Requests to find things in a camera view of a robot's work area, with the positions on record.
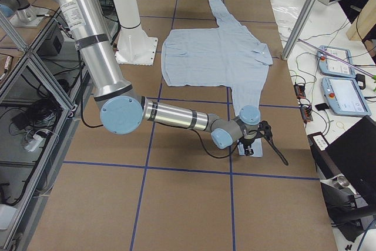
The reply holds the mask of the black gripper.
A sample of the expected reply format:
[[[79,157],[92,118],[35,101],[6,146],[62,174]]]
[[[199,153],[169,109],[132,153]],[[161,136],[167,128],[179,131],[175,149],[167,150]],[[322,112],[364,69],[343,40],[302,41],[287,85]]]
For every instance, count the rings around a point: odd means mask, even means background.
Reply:
[[[252,144],[257,139],[257,133],[251,133],[241,138],[245,156],[253,155]]]

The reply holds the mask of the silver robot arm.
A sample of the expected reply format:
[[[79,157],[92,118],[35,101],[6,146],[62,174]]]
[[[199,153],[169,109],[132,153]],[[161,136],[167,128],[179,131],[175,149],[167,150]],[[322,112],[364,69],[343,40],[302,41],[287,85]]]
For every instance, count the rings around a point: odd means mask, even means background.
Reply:
[[[245,106],[234,119],[226,121],[215,114],[202,113],[148,100],[138,95],[123,77],[121,62],[153,62],[157,39],[148,37],[141,26],[136,0],[113,0],[120,35],[116,46],[98,0],[54,0],[61,8],[96,88],[94,99],[100,120],[110,132],[122,135],[133,132],[142,121],[208,132],[215,145],[224,149],[239,142],[242,154],[260,156],[257,147],[262,137],[260,111]]]

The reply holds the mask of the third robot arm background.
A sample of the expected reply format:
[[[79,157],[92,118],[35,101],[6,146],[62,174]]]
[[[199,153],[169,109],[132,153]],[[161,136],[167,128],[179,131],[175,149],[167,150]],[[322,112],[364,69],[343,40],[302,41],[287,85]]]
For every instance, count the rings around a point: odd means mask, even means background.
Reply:
[[[1,0],[1,12],[15,27],[37,27],[49,15],[48,8],[38,8],[28,0]]]

